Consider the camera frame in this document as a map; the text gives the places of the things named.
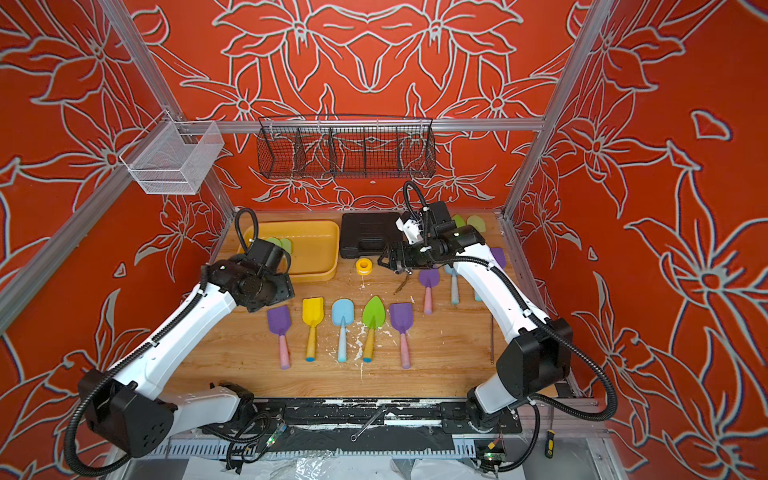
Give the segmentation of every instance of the orange wall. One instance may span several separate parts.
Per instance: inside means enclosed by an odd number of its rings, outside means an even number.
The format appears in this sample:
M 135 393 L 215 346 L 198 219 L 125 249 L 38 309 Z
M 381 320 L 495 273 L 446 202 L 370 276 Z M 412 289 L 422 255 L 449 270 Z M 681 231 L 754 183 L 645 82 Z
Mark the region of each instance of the orange wall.
M 588 2 L 174 2 L 126 5 L 189 119 L 366 113 L 542 115 Z M 493 208 L 533 133 L 438 136 L 431 200 Z M 236 205 L 401 207 L 400 180 L 267 180 L 255 139 L 217 162 Z
M 174 311 L 224 227 L 205 187 L 171 197 L 128 187 L 2 335 L 0 478 L 72 477 L 62 449 L 78 381 Z M 78 447 L 84 462 L 109 449 L 84 426 Z
M 764 3 L 619 1 L 515 211 L 632 478 L 768 472 L 766 58 Z
M 0 90 L 1 289 L 160 109 L 88 0 L 0 5 Z M 61 450 L 78 380 L 178 306 L 223 228 L 205 188 L 125 191 L 0 337 L 0 478 L 72 478 Z M 89 433 L 79 449 L 95 460 L 108 446 Z
M 0 5 L 0 290 L 160 112 L 94 4 Z

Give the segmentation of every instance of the yellow basin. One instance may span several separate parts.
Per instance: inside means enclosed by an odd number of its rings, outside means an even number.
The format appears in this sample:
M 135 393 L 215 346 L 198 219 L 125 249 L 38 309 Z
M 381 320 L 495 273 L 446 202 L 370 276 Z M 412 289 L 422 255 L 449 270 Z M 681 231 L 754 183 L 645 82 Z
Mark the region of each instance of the yellow basin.
M 259 238 L 287 238 L 293 244 L 290 279 L 293 283 L 326 282 L 339 264 L 339 225 L 331 220 L 259 223 Z M 253 227 L 243 232 L 250 245 Z

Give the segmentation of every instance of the yellow toy shovel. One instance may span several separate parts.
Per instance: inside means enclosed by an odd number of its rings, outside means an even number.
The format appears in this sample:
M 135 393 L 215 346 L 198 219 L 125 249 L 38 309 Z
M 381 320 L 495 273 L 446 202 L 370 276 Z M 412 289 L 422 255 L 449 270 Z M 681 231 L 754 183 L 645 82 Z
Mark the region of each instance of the yellow toy shovel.
M 306 361 L 315 361 L 317 347 L 317 326 L 323 321 L 323 298 L 305 298 L 302 302 L 301 317 L 310 326 L 310 337 L 306 341 Z

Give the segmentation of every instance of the white wire basket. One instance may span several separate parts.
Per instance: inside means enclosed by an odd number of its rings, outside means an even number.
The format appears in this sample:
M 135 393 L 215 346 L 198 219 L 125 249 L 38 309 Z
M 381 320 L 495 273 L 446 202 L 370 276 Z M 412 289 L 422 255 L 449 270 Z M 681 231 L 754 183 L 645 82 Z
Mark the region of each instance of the white wire basket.
M 219 127 L 210 122 L 196 144 L 184 142 L 171 122 L 157 128 L 147 148 L 125 166 L 148 194 L 196 194 L 224 146 Z

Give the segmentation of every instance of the wooden surface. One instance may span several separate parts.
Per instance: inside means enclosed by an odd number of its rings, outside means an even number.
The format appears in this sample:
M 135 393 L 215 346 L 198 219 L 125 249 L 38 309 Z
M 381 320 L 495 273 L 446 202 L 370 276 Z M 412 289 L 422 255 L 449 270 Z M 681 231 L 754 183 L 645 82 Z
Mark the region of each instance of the wooden surface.
M 464 218 L 477 212 L 459 213 Z M 494 214 L 481 214 L 488 231 L 490 247 L 505 247 Z M 312 212 L 301 214 L 259 214 L 259 222 L 285 220 L 334 220 L 341 224 L 341 214 Z M 247 227 L 243 220 L 243 230 Z M 237 251 L 237 236 L 230 229 L 219 255 L 228 258 Z M 252 391 L 256 396 L 387 396 L 387 397 L 463 397 L 495 372 L 490 360 L 493 326 L 495 356 L 505 348 L 501 330 L 482 302 L 475 301 L 472 288 L 459 277 L 460 303 L 451 304 L 451 278 L 444 270 L 433 289 L 434 313 L 424 315 L 424 287 L 418 274 L 410 276 L 403 289 L 395 290 L 403 275 L 376 266 L 365 278 L 355 272 L 355 260 L 339 258 L 333 280 L 294 284 L 296 297 L 288 302 L 292 326 L 286 338 L 291 367 L 280 369 L 278 339 L 270 333 L 266 310 L 248 313 L 237 307 L 216 325 L 184 360 L 168 383 L 169 389 L 184 392 L 206 389 L 209 382 L 227 380 Z M 508 274 L 515 279 L 510 268 Z M 373 361 L 362 360 L 366 329 L 362 309 L 371 296 L 378 295 L 385 308 L 390 303 L 413 303 L 414 324 L 408 333 L 412 368 L 400 366 L 399 334 L 389 323 L 376 331 Z M 309 327 L 302 321 L 302 299 L 322 296 L 325 318 L 317 327 L 317 360 L 304 359 Z M 347 363 L 338 363 L 340 327 L 333 325 L 331 306 L 339 298 L 355 304 L 355 323 L 348 327 Z M 547 391 L 554 395 L 554 388 Z

